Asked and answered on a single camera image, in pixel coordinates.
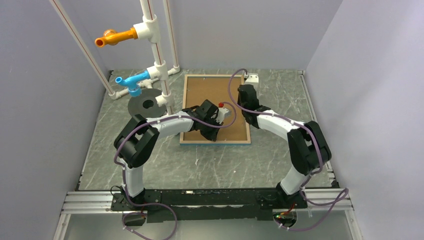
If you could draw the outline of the blue picture frame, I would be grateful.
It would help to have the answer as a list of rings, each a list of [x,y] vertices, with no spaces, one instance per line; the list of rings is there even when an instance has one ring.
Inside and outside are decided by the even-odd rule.
[[[236,100],[238,97],[238,87],[245,81],[239,74],[230,81],[229,74],[186,74],[184,77],[182,107],[188,108],[201,105],[204,100],[211,101],[218,106],[220,103],[232,103],[228,90]],[[241,145],[251,144],[250,127],[246,123],[239,108],[233,110],[231,106],[224,104],[223,107],[231,111],[231,115],[226,117],[223,124],[232,122],[236,114],[235,122],[231,126],[221,128],[217,133],[216,141],[205,139],[199,131],[183,132],[180,134],[179,143],[188,145]]]

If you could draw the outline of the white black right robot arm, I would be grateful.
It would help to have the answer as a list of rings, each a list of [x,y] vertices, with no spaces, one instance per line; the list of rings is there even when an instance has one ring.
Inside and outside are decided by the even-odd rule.
[[[246,122],[257,129],[269,131],[288,143],[291,167],[277,184],[275,194],[276,203],[287,208],[299,196],[299,191],[309,177],[320,171],[332,158],[330,147],[317,122],[295,121],[261,105],[251,84],[240,85],[237,91],[237,104]]]

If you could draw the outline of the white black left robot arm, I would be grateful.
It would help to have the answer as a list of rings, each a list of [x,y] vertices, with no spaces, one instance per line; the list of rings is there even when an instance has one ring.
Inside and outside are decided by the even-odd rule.
[[[145,203],[144,164],[159,139],[198,131],[206,140],[215,142],[225,118],[230,115],[228,108],[205,100],[201,105],[184,108],[172,115],[145,118],[137,114],[132,117],[113,143],[116,149],[113,161],[121,166],[123,173],[124,204],[137,210]]]

